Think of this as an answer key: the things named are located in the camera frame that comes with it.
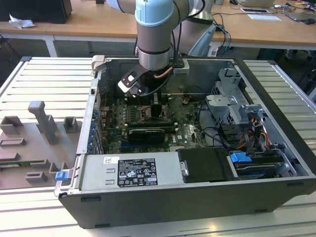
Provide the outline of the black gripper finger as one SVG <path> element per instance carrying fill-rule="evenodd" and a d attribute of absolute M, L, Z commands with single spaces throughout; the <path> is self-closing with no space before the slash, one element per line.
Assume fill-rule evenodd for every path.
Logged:
<path fill-rule="evenodd" d="M 161 101 L 159 100 L 159 96 L 154 94 L 151 98 L 151 116 L 155 118 L 159 118 L 161 115 Z"/>

